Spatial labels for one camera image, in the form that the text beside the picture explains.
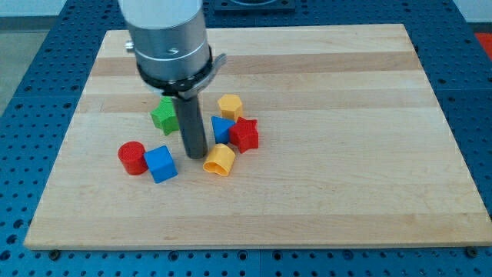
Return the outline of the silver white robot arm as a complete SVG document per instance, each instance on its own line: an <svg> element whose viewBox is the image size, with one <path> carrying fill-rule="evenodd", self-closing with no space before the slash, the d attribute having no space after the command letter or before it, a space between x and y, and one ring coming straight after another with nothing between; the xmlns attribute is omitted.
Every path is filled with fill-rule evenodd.
<svg viewBox="0 0 492 277"><path fill-rule="evenodd" d="M208 150L198 94L213 77L211 49L198 0L119 0L139 75L171 97L186 155Z"/></svg>

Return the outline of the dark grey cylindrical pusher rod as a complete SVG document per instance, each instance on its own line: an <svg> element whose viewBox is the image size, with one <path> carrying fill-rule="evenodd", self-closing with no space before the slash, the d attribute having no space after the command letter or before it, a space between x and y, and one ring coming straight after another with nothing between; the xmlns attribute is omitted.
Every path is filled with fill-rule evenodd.
<svg viewBox="0 0 492 277"><path fill-rule="evenodd" d="M174 97L172 101L187 157L204 158L208 152L208 145L198 98Z"/></svg>

